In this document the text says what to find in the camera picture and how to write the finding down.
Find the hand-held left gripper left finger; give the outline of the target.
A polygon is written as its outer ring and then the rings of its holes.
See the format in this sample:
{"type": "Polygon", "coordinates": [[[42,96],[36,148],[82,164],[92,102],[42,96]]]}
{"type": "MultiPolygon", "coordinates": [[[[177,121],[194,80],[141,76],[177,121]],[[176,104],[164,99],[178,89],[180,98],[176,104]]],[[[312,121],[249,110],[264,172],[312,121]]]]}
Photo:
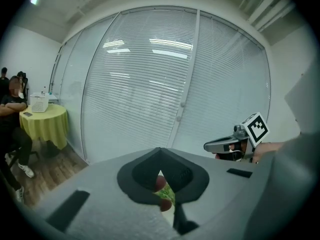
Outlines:
{"type": "Polygon", "coordinates": [[[49,240],[172,240],[177,232],[157,205],[133,202],[119,187],[120,168],[147,153],[97,162],[48,193],[34,226],[49,240]]]}

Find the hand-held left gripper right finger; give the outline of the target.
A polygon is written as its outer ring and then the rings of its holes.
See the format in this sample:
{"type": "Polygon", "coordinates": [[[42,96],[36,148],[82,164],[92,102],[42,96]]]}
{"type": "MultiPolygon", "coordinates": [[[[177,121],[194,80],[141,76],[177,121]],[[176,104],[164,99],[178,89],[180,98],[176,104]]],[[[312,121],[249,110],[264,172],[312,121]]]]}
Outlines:
{"type": "Polygon", "coordinates": [[[160,218],[161,236],[261,236],[257,205],[269,178],[269,156],[258,164],[165,149],[170,170],[182,175],[176,192],[179,228],[160,218]]]}

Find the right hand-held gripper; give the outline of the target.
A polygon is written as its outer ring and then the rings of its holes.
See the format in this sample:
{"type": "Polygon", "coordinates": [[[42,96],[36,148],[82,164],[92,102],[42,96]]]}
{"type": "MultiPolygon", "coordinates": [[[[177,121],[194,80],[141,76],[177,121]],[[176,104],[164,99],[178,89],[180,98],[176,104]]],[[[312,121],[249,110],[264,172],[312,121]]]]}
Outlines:
{"type": "Polygon", "coordinates": [[[252,162],[256,147],[269,132],[262,114],[256,112],[235,125],[232,135],[206,142],[203,148],[207,152],[225,152],[223,159],[227,161],[249,160],[252,162]]]}

